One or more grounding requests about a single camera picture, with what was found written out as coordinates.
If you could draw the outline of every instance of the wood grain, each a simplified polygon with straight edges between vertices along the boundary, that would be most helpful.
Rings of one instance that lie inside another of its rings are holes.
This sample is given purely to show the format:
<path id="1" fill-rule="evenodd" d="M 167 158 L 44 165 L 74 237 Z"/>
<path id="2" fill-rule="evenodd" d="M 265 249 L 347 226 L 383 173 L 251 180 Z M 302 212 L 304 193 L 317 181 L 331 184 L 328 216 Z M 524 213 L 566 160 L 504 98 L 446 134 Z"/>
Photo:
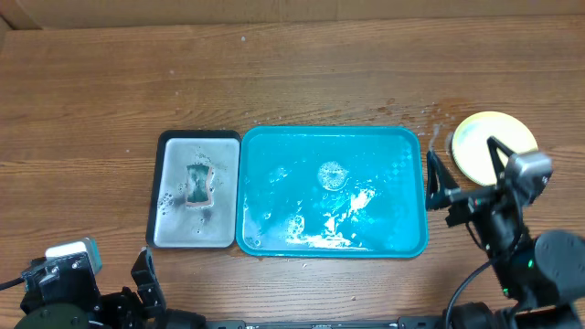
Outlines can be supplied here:
<path id="1" fill-rule="evenodd" d="M 527 224 L 585 235 L 584 90 L 583 16 L 10 32 L 0 55 L 0 281 L 46 247 L 90 235 L 101 291 L 134 287 L 156 140 L 168 129 L 404 125 L 426 151 L 439 125 L 434 147 L 455 169 L 449 133 L 475 112 L 503 111 L 555 161 Z M 154 259 L 169 307 L 210 319 L 439 313 L 485 259 L 444 217 L 429 213 L 431 241 L 414 260 L 257 259 L 235 246 Z M 22 295 L 0 293 L 1 328 L 22 316 Z M 510 305 L 491 271 L 465 291 L 469 301 Z"/>

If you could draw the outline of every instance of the blue tray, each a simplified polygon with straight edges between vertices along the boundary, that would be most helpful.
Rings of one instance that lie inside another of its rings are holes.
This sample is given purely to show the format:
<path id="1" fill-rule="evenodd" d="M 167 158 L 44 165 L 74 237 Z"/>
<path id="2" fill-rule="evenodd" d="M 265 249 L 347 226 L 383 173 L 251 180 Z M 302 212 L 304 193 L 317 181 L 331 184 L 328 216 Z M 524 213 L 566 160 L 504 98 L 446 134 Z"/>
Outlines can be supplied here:
<path id="1" fill-rule="evenodd" d="M 257 127 L 236 239 L 253 256 L 412 258 L 427 246 L 420 144 L 400 127 Z"/>

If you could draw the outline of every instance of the wooden table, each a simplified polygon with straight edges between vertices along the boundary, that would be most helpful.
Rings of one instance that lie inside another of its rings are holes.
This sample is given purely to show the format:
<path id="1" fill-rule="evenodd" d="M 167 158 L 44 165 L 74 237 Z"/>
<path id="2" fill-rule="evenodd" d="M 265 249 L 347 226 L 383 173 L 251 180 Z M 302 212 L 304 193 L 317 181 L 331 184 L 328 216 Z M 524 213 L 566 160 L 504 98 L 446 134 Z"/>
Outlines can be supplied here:
<path id="1" fill-rule="evenodd" d="M 585 235 L 585 18 L 409 19 L 8 32 L 0 57 L 0 281 L 93 236 L 104 293 L 134 288 L 158 135 L 257 124 L 404 125 L 426 151 L 478 111 L 523 121 L 555 174 L 535 234 Z M 461 174 L 456 178 L 473 187 Z M 238 247 L 156 250 L 168 306 L 210 319 L 391 319 L 439 313 L 485 256 L 429 213 L 414 260 L 258 259 Z M 12 328 L 22 287 L 0 292 Z M 508 302 L 492 271 L 460 302 Z M 585 304 L 580 305 L 585 314 Z"/>

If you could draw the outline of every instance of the bubble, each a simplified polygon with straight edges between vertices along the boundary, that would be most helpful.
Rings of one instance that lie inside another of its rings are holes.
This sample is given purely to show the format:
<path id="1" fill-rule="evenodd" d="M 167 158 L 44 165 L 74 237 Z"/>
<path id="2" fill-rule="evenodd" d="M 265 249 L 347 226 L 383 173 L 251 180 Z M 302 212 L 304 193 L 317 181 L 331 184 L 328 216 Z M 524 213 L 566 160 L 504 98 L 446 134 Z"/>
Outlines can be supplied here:
<path id="1" fill-rule="evenodd" d="M 338 191 L 346 185 L 348 173 L 338 162 L 331 161 L 321 165 L 317 179 L 324 189 Z"/>

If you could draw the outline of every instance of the yellow plate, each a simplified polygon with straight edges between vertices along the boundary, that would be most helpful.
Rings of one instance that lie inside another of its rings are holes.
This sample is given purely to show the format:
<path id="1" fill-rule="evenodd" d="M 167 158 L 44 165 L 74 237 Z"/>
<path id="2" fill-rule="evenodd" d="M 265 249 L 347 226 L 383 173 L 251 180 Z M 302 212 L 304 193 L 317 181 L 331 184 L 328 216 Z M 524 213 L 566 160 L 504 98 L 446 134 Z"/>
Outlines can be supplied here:
<path id="1" fill-rule="evenodd" d="M 538 149 L 532 133 L 513 116 L 484 111 L 465 119 L 453 135 L 453 159 L 467 177 L 483 186 L 495 184 L 494 167 L 487 149 L 487 138 L 490 136 L 499 139 L 516 153 Z M 505 165 L 507 157 L 498 153 Z"/>

